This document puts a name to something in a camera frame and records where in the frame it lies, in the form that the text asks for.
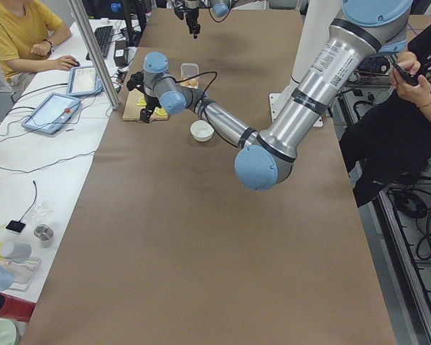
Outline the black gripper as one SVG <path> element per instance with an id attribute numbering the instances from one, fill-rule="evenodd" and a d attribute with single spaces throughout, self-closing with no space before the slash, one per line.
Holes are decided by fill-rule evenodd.
<path id="1" fill-rule="evenodd" d="M 183 20 L 187 20 L 189 33 L 194 39 L 200 34 L 200 24 L 198 23 L 200 2 L 198 0 L 175 0 L 173 9 L 175 15 Z"/>
<path id="2" fill-rule="evenodd" d="M 139 120 L 142 122 L 150 122 L 150 118 L 154 113 L 154 110 L 160 107 L 160 102 L 157 97 L 150 96 L 146 92 L 143 72 L 139 71 L 133 73 L 127 81 L 126 87 L 128 91 L 136 89 L 142 93 L 145 101 L 147 102 L 147 105 L 145 107 L 142 107 L 142 109 L 140 110 Z"/>

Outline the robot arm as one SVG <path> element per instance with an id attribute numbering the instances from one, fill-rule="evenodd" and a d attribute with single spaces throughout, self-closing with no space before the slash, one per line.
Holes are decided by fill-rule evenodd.
<path id="1" fill-rule="evenodd" d="M 189 33 L 194 39 L 197 39 L 200 34 L 200 23 L 198 22 L 200 11 L 207 11 L 214 22 L 220 23 L 223 22 L 234 9 L 296 10 L 300 14 L 306 14 L 309 3 L 310 2 L 307 0 L 177 0 L 167 1 L 167 6 L 174 11 L 178 19 L 186 23 Z"/>
<path id="2" fill-rule="evenodd" d="M 257 131 L 230 114 L 205 91 L 188 88 L 169 73 L 160 52 L 148 53 L 126 86 L 144 95 L 147 121 L 156 108 L 169 115 L 191 110 L 227 142 L 238 147 L 234 167 L 240 182 L 267 190 L 286 180 L 297 147 L 366 58 L 401 51 L 406 45 L 410 1 L 311 1 L 300 48 L 306 71 L 284 89 L 284 105 L 272 124 Z"/>

